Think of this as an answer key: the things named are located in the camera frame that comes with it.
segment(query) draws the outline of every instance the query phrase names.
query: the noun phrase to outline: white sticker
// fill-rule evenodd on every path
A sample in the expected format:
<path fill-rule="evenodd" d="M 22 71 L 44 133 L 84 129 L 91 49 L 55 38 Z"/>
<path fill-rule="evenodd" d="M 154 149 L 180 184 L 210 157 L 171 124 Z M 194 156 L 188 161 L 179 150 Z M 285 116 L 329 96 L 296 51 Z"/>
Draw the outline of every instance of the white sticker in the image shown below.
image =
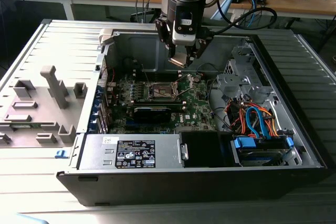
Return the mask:
<path fill-rule="evenodd" d="M 104 136 L 103 137 L 103 144 L 113 144 L 114 142 L 119 140 L 118 136 Z"/>
<path fill-rule="evenodd" d="M 30 125 L 11 125 L 12 128 L 31 128 Z"/>
<path fill-rule="evenodd" d="M 184 25 L 184 26 L 190 26 L 192 23 L 192 20 L 191 19 L 182 19 L 181 18 L 181 25 Z"/>

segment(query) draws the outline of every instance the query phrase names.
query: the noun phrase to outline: motherboard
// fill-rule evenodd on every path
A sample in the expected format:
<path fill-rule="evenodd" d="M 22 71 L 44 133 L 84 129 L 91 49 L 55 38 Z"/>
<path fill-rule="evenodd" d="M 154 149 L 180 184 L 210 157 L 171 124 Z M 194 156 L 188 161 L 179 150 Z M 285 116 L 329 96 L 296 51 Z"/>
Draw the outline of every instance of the motherboard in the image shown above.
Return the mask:
<path fill-rule="evenodd" d="M 175 81 L 121 78 L 115 85 L 110 133 L 173 134 L 216 130 L 206 80 L 186 74 Z"/>

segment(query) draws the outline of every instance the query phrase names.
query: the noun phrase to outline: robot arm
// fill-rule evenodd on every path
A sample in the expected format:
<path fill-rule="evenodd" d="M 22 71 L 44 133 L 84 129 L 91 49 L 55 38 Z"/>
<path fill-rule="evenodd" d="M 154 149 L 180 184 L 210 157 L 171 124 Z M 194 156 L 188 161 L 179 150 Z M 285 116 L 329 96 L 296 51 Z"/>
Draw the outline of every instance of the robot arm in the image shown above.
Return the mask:
<path fill-rule="evenodd" d="M 167 17 L 155 21 L 160 40 L 169 50 L 171 63 L 188 67 L 212 41 L 209 29 L 201 26 L 206 6 L 206 0 L 168 0 Z M 177 45 L 185 46 L 186 54 L 176 53 Z"/>

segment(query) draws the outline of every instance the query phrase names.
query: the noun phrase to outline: green circuit board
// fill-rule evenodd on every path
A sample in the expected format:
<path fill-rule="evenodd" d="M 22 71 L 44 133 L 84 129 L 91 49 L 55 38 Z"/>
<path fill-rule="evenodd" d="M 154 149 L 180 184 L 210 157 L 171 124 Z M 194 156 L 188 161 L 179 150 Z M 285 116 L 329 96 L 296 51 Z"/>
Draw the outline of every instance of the green circuit board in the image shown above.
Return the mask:
<path fill-rule="evenodd" d="M 134 94 L 132 87 L 137 83 L 134 80 L 127 78 L 119 81 L 119 95 L 123 101 L 111 107 L 112 127 L 110 133 L 113 134 L 132 134 L 132 133 L 160 133 L 160 134 L 174 134 L 181 131 L 214 131 L 216 130 L 215 121 L 211 115 L 211 109 L 206 98 L 206 81 L 199 80 L 193 83 L 192 89 L 182 93 L 190 87 L 188 78 L 181 80 L 177 84 L 178 101 L 185 102 L 183 112 L 171 113 L 169 123 L 161 124 L 143 124 L 137 126 L 129 126 L 132 124 L 132 100 Z M 154 82 L 143 82 L 143 87 L 138 90 L 141 94 L 141 101 L 150 100 L 148 96 L 149 86 L 154 86 Z M 160 99 L 169 100 L 167 93 L 162 95 L 157 92 Z"/>

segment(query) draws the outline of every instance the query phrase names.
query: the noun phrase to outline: power supply label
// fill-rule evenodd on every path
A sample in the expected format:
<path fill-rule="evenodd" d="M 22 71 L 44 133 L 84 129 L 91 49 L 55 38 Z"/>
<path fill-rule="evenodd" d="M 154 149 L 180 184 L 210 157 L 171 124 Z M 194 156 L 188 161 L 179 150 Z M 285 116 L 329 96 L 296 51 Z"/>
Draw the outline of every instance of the power supply label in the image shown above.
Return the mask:
<path fill-rule="evenodd" d="M 155 168 L 155 140 L 118 141 L 115 166 Z"/>

